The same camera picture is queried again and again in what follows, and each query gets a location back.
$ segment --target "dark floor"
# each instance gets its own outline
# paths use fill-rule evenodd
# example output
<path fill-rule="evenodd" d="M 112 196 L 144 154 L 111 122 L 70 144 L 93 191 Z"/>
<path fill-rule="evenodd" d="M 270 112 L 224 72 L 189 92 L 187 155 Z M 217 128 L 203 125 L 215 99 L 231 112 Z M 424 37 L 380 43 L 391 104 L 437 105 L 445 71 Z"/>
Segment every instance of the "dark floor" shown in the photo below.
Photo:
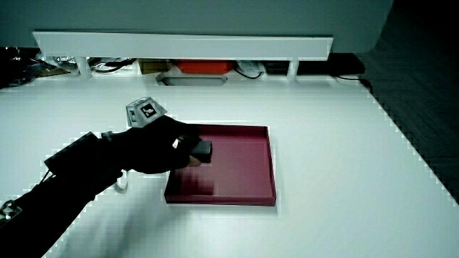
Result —
<path fill-rule="evenodd" d="M 376 47 L 357 55 L 375 98 L 459 203 L 459 23 L 441 2 L 394 0 Z"/>

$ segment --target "orange object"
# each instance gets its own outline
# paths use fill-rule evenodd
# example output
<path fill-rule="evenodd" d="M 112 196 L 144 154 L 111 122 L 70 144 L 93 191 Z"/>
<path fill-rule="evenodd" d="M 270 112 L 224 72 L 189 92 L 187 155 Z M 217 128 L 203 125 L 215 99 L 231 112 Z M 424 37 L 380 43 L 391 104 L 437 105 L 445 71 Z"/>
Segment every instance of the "orange object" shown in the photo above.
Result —
<path fill-rule="evenodd" d="M 189 60 L 178 59 L 176 66 L 183 73 L 224 75 L 234 67 L 229 60 Z"/>

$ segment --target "red tray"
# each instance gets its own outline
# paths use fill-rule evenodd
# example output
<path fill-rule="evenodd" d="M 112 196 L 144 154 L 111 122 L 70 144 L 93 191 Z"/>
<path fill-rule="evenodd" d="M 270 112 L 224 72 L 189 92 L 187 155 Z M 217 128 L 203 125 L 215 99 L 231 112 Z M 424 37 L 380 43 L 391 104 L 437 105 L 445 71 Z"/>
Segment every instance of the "red tray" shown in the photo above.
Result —
<path fill-rule="evenodd" d="M 195 125 L 212 141 L 212 162 L 171 171 L 164 197 L 168 204 L 275 205 L 268 128 Z"/>

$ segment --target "red box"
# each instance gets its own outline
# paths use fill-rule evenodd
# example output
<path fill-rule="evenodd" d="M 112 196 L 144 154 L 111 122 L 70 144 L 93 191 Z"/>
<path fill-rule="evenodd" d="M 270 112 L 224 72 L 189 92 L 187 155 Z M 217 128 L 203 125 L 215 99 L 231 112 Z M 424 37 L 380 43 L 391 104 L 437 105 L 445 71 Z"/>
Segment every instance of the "red box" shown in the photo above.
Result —
<path fill-rule="evenodd" d="M 195 125 L 212 141 L 212 162 L 171 171 L 168 204 L 274 206 L 276 200 L 268 128 Z"/>
<path fill-rule="evenodd" d="M 183 73 L 224 75 L 234 67 L 234 61 L 228 60 L 175 60 L 175 65 Z"/>

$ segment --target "white table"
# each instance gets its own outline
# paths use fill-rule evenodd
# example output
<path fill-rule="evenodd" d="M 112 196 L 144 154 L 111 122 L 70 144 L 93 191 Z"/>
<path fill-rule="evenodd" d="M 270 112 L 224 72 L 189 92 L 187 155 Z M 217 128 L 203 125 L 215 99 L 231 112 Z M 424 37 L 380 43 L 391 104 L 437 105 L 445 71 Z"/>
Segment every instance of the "white table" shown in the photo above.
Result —
<path fill-rule="evenodd" d="M 125 130 L 125 106 L 144 96 L 185 122 L 269 126 L 276 206 L 168 205 L 167 173 L 130 173 L 128 193 L 104 191 L 46 257 L 459 257 L 453 198 L 368 90 L 330 77 L 164 87 L 63 75 L 3 89 L 1 202 L 38 183 L 70 138 Z"/>

